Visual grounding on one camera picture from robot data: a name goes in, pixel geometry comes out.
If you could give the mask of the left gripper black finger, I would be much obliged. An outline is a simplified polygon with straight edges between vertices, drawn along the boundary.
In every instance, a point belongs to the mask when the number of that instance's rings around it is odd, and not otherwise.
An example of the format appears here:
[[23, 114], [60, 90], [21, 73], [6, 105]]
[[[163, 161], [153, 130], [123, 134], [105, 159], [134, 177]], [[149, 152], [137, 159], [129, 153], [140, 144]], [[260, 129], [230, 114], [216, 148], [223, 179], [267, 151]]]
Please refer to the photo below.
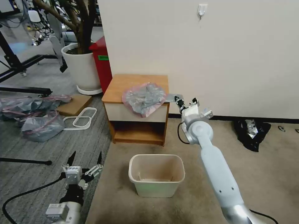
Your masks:
[[103, 170], [103, 164], [102, 164], [102, 152], [100, 152], [97, 164], [93, 166], [90, 169], [87, 169], [87, 171], [83, 171], [81, 180], [80, 180], [80, 186], [81, 187], [88, 187], [89, 182], [94, 180], [99, 174], [101, 174]]
[[63, 173], [65, 173], [72, 166], [75, 155], [76, 155], [76, 151], [74, 151], [72, 155], [68, 158], [67, 162], [61, 166]]

